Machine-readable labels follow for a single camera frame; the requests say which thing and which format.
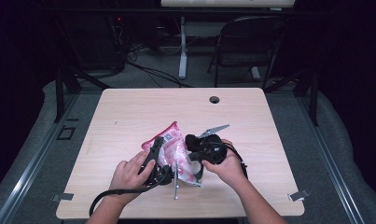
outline black chair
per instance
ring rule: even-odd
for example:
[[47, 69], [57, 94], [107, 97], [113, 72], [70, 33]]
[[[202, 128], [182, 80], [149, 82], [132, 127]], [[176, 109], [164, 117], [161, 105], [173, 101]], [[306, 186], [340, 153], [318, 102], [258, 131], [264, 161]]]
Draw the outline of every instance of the black chair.
[[229, 21], [222, 28], [216, 43], [215, 54], [207, 70], [216, 65], [215, 87], [218, 84], [220, 67], [266, 66], [262, 88], [267, 79], [286, 30], [286, 20], [281, 17], [240, 17]]

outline pink plastic bag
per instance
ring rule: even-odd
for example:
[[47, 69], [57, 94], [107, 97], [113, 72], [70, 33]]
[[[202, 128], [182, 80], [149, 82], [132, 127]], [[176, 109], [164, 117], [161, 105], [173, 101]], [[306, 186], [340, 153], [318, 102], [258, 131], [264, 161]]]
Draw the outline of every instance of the pink plastic bag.
[[141, 145], [143, 150], [149, 150], [155, 141], [155, 138], [161, 136], [164, 138], [160, 149], [158, 164], [162, 167], [169, 165], [173, 168], [175, 161], [178, 163], [178, 178], [190, 185], [199, 186], [199, 180], [194, 176], [191, 162], [188, 159], [187, 146], [185, 139], [174, 121], [167, 129], [154, 136], [149, 141]]

